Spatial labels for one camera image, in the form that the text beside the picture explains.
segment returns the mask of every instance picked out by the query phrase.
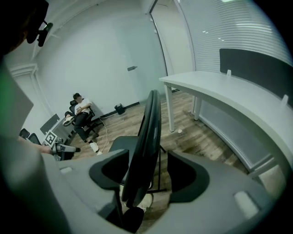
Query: window blinds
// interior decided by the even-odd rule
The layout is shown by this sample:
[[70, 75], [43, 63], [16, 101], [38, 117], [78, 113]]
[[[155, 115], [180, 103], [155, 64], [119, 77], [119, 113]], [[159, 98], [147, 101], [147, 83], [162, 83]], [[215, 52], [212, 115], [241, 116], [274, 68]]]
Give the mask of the window blinds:
[[195, 52], [196, 70], [220, 72], [221, 48], [273, 56], [293, 66], [281, 35], [252, 1], [180, 0]]

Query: glass door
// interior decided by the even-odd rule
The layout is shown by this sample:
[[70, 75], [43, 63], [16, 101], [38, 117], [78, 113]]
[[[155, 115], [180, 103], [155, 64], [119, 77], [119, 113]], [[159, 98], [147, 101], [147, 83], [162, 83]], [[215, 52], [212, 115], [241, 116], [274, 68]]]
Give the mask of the glass door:
[[166, 65], [151, 16], [137, 14], [119, 18], [114, 28], [139, 102], [145, 101], [154, 89], [163, 95], [164, 85], [159, 78], [167, 76]]

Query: wooden floor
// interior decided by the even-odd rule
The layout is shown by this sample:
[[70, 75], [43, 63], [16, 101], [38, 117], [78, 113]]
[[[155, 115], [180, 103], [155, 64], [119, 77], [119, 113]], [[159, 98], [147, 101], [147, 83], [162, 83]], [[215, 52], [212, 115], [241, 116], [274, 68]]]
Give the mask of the wooden floor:
[[[161, 145], [168, 150], [178, 150], [181, 152], [196, 154], [207, 157], [211, 160], [223, 162], [234, 166], [239, 170], [247, 173], [244, 165], [231, 151], [231, 149], [204, 123], [200, 120], [195, 121], [190, 114], [192, 96], [181, 91], [173, 93], [174, 103], [174, 123], [175, 131], [169, 131], [168, 112], [166, 99], [161, 98], [162, 110], [162, 133]], [[108, 132], [108, 141], [106, 138], [106, 129], [104, 125], [97, 127], [99, 137], [95, 139], [103, 153], [107, 153], [112, 142], [118, 136], [134, 136], [138, 134], [140, 123], [143, 117], [144, 105], [138, 105], [127, 109], [122, 115], [114, 115], [103, 119]], [[96, 156], [89, 144], [84, 143], [76, 135], [71, 142], [72, 146], [80, 147], [81, 152], [75, 153], [73, 159], [87, 158]], [[155, 171], [154, 189], [157, 188], [157, 174]], [[162, 152], [161, 164], [161, 188], [167, 188], [167, 192], [153, 194], [153, 204], [146, 211], [143, 223], [137, 233], [146, 231], [159, 217], [164, 213], [168, 206], [169, 194], [171, 192], [171, 180], [167, 172], [167, 154]]]

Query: door handle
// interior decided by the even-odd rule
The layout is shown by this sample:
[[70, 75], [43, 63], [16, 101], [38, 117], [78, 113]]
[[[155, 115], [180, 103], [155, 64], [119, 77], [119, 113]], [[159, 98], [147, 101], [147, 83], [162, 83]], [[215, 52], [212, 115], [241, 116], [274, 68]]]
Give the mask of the door handle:
[[128, 71], [132, 71], [132, 70], [134, 70], [135, 68], [137, 68], [137, 67], [136, 67], [136, 66], [132, 66], [132, 67], [127, 68], [127, 70], [128, 70]]

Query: cable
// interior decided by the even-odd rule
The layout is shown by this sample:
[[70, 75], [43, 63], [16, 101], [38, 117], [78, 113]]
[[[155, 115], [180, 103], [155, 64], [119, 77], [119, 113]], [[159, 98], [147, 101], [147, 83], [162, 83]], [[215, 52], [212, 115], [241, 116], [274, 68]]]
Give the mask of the cable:
[[109, 115], [109, 116], [106, 116], [106, 117], [99, 117], [99, 118], [100, 118], [100, 119], [105, 119], [105, 118], [108, 118], [108, 117], [113, 116], [113, 115]]
[[104, 147], [103, 147], [103, 149], [101, 150], [101, 153], [103, 152], [103, 150], [104, 150], [104, 148], [105, 148], [105, 146], [106, 146], [106, 144], [107, 144], [107, 142], [108, 142], [108, 131], [107, 131], [107, 128], [106, 128], [106, 125], [105, 125], [105, 123], [102, 121], [102, 123], [103, 123], [103, 125], [105, 126], [105, 129], [106, 129], [106, 143], [105, 143], [105, 145], [104, 145]]

